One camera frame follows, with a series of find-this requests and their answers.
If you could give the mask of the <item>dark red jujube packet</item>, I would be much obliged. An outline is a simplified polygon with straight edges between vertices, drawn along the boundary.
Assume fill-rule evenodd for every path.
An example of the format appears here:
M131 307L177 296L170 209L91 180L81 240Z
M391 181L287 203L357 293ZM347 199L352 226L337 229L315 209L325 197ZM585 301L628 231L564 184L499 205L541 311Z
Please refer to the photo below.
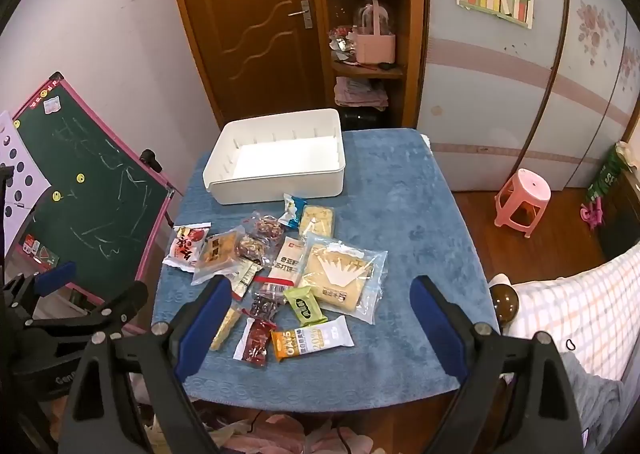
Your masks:
M235 347L233 359L256 367L265 367L268 358L268 344L271 333L277 329L273 322L246 319L242 336Z

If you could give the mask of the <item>red white snack packet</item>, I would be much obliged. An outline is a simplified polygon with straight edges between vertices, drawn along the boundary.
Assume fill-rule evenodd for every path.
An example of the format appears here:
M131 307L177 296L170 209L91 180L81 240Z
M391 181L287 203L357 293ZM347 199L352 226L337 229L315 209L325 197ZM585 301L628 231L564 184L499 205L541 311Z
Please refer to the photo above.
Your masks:
M193 273L200 260L211 225L210 222L201 222L175 226L175 236L170 243L167 255L163 258L163 265Z

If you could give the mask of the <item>small white striped packet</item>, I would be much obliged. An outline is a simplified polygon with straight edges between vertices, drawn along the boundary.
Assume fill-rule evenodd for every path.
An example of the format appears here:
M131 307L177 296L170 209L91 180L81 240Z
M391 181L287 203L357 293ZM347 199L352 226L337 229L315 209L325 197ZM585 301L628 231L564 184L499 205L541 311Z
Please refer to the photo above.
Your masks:
M238 261L229 276L234 300L241 301L244 298L254 281L254 277L261 270L262 265L260 263L248 259L240 259Z

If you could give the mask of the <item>orange biscuit clear packet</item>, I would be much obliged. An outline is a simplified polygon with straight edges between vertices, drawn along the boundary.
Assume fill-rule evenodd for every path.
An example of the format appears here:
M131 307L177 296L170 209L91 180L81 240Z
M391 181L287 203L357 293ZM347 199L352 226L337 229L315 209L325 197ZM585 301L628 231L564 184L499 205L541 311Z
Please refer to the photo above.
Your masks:
M226 273L238 266L238 245L244 235L244 230L237 226L227 232L206 237L200 258L195 263L191 284L203 284L216 274Z

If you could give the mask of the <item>white red label packet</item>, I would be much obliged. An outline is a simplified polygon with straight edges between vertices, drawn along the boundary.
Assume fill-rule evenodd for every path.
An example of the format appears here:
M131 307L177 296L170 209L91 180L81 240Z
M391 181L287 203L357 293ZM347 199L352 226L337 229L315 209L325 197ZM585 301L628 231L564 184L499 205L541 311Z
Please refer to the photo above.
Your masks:
M266 276L256 275L254 281L260 286L273 284L277 288L293 287L299 277L299 263L304 251L304 242L285 237L276 261Z

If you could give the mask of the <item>green snack packet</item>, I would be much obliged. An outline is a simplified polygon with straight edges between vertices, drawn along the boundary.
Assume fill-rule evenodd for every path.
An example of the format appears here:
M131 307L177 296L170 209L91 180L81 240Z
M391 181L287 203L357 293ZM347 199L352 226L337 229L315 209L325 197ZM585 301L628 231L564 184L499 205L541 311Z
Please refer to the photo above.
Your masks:
M289 288L283 293L283 296L301 326L323 324L328 320L322 313L310 286Z

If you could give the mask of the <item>orange white oats bar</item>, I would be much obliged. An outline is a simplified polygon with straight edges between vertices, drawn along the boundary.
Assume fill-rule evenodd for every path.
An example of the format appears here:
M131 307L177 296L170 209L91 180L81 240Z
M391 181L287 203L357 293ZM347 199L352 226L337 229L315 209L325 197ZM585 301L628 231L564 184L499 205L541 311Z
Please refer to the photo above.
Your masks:
M352 348L355 345L344 315L333 321L296 330L272 332L271 342L278 361L340 347Z

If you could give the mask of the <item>nut candy clear wrapper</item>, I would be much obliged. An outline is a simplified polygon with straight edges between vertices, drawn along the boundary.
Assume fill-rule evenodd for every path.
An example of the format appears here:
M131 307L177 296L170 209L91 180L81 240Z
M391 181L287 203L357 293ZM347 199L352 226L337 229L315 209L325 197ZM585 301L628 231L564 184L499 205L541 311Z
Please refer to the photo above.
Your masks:
M280 242L284 235L284 227L276 217L258 211L254 211L245 218L242 221L242 227L249 236L269 243Z

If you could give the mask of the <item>large clear cracker bag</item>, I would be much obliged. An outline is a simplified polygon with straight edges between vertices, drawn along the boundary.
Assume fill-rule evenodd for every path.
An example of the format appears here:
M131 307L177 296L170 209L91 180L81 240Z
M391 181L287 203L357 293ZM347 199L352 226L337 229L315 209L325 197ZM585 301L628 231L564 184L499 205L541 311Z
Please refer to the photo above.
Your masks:
M296 287L309 287L320 308L369 325L383 297L387 250L370 250L336 238L308 233Z

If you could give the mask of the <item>blue white candy packet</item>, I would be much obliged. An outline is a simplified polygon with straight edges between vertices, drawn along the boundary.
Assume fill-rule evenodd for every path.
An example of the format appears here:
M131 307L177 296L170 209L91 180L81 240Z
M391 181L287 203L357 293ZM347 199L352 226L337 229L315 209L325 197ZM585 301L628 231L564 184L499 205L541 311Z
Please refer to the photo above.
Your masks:
M303 214L307 201L303 198L285 193L283 195L284 200L284 214L278 219L281 226L291 230L298 230L300 222L303 219Z

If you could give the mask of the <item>yellow rice cracker packet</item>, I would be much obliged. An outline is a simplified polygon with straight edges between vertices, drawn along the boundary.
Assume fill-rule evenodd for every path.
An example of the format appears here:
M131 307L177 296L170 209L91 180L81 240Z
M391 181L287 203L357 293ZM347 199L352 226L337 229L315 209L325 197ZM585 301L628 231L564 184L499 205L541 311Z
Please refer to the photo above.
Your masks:
M332 237L334 233L334 210L330 207L306 205L299 223L299 233Z

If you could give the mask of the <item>peanut candy clear packet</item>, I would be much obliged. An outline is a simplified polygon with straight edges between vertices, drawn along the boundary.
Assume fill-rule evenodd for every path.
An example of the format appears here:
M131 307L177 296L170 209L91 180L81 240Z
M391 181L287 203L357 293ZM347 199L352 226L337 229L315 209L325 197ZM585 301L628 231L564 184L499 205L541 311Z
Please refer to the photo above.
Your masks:
M231 331L233 330L233 327L239 321L241 316L241 308L232 304L232 306L224 316L224 319L222 320L222 323L220 324L212 343L210 344L210 351L217 351L220 349L222 344L229 337Z

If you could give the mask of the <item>blue towel table cover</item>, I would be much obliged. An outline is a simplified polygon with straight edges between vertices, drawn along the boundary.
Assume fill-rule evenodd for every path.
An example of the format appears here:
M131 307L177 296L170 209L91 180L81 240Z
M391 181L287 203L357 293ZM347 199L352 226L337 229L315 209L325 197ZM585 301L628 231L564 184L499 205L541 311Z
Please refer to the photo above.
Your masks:
M234 358L235 326L186 393L220 404L286 412L385 408L457 388L413 314L412 280L425 274L474 322L495 322L485 274L454 196L412 129L347 131L344 188L329 199L339 240L386 253L372 323L350 320L354 345L254 367Z

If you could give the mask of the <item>white plastic storage bin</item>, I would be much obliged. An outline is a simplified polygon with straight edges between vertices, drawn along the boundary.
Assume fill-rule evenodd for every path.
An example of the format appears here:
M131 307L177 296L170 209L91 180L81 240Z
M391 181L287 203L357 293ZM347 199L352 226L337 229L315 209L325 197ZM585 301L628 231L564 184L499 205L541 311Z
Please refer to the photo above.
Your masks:
M229 122L202 178L218 204L237 205L340 195L345 168L340 116L320 108Z

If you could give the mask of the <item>brown wooden door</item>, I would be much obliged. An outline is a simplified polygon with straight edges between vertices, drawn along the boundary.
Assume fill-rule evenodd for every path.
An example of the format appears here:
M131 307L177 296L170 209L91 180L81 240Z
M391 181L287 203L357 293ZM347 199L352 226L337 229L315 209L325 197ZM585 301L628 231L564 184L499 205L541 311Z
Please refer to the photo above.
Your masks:
M289 18L302 0L177 0L216 122L326 104L314 0L313 29Z

